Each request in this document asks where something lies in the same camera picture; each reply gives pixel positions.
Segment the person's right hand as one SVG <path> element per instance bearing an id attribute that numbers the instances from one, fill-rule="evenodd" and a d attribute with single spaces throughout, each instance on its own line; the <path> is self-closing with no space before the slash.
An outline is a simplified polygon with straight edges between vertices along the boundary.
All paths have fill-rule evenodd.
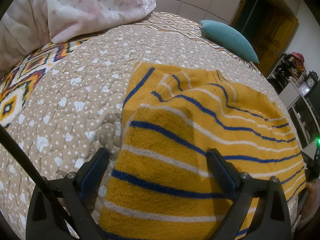
<path id="1" fill-rule="evenodd" d="M 301 218 L 298 227 L 302 228 L 316 214 L 319 208 L 319 179 L 308 182 L 305 187 L 309 191 L 308 198 L 302 208 Z"/>

